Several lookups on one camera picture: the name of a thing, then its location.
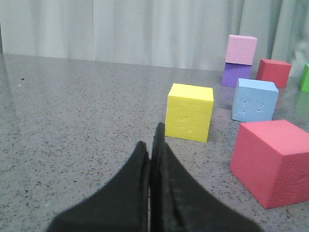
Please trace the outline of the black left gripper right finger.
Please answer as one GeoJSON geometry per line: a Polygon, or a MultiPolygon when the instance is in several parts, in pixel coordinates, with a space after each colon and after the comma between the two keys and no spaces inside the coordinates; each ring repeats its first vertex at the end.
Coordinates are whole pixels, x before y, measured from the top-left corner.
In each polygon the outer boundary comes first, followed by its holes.
{"type": "Polygon", "coordinates": [[[260,232],[252,220],[209,194],[183,167],[157,125],[151,159],[152,232],[260,232]]]}

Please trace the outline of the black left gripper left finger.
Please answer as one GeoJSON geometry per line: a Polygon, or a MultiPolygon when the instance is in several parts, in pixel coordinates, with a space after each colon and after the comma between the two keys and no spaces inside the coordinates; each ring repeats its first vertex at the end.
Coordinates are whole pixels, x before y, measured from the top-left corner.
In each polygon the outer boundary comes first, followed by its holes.
{"type": "Polygon", "coordinates": [[[49,232],[146,232],[150,160],[138,142],[121,170],[94,195],[57,215],[49,232]]]}

